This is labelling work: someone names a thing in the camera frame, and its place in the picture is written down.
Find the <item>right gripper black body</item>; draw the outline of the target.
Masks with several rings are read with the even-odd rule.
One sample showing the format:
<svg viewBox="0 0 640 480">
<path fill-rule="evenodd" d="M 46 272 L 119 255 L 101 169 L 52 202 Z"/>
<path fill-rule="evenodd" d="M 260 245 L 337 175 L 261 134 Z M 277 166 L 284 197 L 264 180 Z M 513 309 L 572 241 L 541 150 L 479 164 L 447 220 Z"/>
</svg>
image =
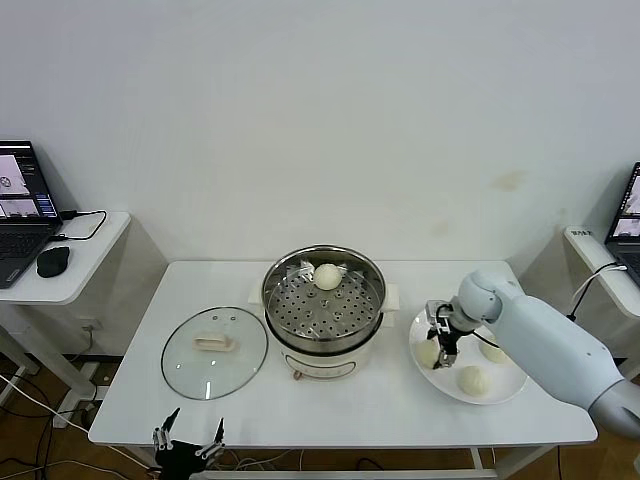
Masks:
<svg viewBox="0 0 640 480">
<path fill-rule="evenodd" d="M 458 354 L 457 343 L 462 332 L 452 327 L 447 318 L 437 321 L 437 331 L 441 352 L 446 356 L 456 356 Z"/>
</svg>

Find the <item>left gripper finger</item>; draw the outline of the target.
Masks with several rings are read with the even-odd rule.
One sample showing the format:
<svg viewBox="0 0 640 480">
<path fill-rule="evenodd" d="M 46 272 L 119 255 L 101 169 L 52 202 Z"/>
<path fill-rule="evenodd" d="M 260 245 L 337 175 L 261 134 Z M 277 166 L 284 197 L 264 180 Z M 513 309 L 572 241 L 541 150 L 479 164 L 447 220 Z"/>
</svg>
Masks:
<svg viewBox="0 0 640 480">
<path fill-rule="evenodd" d="M 173 448 L 170 431 L 175 423 L 180 412 L 180 408 L 176 408 L 160 427 L 156 427 L 152 434 L 153 444 L 155 450 L 171 450 Z"/>
<path fill-rule="evenodd" d="M 221 418 L 216 429 L 214 439 L 211 443 L 202 446 L 196 451 L 195 455 L 200 458 L 214 458 L 220 450 L 225 446 L 224 444 L 224 419 Z"/>
</svg>

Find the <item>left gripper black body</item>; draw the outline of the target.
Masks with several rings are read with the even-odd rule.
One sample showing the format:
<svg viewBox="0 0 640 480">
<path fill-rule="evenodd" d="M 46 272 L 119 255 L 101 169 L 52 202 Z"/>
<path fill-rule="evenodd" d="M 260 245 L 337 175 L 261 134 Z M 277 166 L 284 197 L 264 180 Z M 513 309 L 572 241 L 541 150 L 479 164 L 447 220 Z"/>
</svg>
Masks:
<svg viewBox="0 0 640 480">
<path fill-rule="evenodd" d="M 213 445 L 201 446 L 182 441 L 162 444 L 154 454 L 161 475 L 193 475 L 209 463 Z"/>
</svg>

